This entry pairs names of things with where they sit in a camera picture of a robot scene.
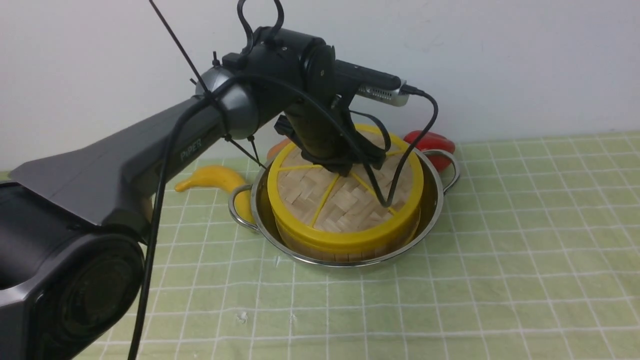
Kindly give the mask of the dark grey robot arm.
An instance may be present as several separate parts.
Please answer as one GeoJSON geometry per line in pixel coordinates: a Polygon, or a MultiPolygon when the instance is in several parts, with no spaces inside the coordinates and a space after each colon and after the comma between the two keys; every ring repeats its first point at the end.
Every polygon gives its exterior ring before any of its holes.
{"type": "Polygon", "coordinates": [[[220,139],[276,129],[331,170],[382,163],[355,134],[355,95],[398,76],[336,59],[322,38],[259,27],[214,59],[191,98],[84,148],[28,161],[1,185],[1,358],[71,360],[146,312],[165,185],[220,139]]]}

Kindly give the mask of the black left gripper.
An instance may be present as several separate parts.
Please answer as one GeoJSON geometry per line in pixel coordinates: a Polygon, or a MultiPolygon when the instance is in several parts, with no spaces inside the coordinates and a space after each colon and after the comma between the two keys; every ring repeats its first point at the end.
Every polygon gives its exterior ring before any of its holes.
{"type": "Polygon", "coordinates": [[[336,128],[325,114],[298,95],[275,95],[274,110],[283,111],[274,129],[288,137],[302,158],[320,165],[330,173],[347,176],[354,165],[370,164],[380,170],[387,158],[386,147],[379,147],[355,129],[350,104],[353,95],[337,95],[328,111],[336,119],[336,128]]]}

